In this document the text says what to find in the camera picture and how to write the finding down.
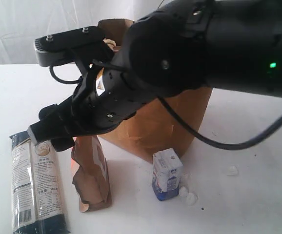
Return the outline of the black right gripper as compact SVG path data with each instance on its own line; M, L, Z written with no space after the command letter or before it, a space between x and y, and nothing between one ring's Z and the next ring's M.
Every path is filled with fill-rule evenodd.
M50 141L56 152L68 150L73 137L108 133L152 102L160 77L157 67L119 71L90 66L70 98L71 106L42 108L40 120L27 132L34 145Z

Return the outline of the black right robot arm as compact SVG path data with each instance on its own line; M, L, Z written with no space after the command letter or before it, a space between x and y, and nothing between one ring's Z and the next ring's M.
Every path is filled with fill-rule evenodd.
M55 149L72 138L108 133L154 99L190 134L218 149L243 150L282 126L282 116L258 136L236 144L193 130L165 101L211 87L282 98L282 0L175 0L134 22L117 52L91 26L35 40L40 66L74 62L81 77L61 104L43 108L28 128L35 144Z

